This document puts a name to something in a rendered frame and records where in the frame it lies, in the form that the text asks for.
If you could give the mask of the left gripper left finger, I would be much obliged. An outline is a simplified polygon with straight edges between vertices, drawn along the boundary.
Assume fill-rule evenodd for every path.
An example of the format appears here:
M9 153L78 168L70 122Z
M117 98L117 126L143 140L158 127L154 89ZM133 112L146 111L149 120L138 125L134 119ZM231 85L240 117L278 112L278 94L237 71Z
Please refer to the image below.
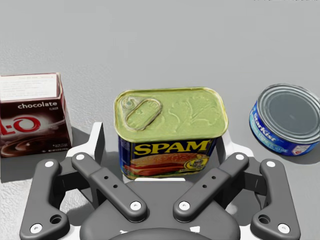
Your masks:
M37 163L19 231L22 240L59 240L70 231L60 205L69 190L81 190L93 207L108 200L128 221L148 215L147 204L100 162L105 150L102 122L95 122L86 143L69 149L65 159Z

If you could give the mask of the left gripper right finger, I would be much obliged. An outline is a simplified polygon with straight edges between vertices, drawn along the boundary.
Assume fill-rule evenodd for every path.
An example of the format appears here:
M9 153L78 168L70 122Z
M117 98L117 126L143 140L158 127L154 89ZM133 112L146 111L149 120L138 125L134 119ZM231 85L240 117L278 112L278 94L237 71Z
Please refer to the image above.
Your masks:
M301 229L285 166L274 159L257 161L253 156L231 149L232 141L223 137L218 150L226 158L189 188L173 205L173 216L181 223L205 217L199 238L300 238ZM240 226L226 207L242 191L264 196L265 202L253 214L250 224Z

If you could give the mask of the green and blue rectangular can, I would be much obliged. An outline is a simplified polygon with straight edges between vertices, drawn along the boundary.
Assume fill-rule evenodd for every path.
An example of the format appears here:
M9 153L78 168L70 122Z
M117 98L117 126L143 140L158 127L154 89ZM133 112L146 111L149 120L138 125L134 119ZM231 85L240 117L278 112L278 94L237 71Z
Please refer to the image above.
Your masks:
M129 180L201 172L228 126L221 96L207 87L127 90L114 101L119 165Z

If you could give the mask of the blue flat can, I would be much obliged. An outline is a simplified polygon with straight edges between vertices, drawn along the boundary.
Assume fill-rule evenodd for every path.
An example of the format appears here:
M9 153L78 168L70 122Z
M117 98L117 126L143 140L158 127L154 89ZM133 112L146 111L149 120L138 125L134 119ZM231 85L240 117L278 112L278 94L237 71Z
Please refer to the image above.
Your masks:
M266 87L249 114L254 137L277 154L295 157L320 144L320 97L293 84Z

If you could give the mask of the brown and white carton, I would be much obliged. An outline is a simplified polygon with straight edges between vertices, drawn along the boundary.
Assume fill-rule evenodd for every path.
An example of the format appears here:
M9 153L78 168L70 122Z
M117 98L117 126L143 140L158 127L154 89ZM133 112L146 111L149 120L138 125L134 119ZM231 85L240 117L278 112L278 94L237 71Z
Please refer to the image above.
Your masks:
M0 75L0 156L67 151L73 136L61 75Z

